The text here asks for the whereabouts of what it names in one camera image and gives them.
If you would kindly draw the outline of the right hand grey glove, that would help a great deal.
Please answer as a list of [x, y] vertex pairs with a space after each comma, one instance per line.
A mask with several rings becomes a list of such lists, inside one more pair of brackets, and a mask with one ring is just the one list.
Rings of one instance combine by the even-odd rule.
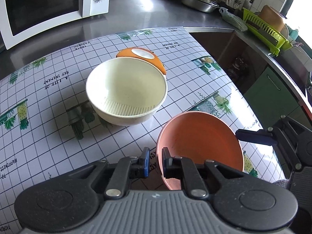
[[273, 184], [286, 189], [288, 187], [288, 183], [289, 183], [288, 179], [282, 179], [282, 180], [275, 181]]

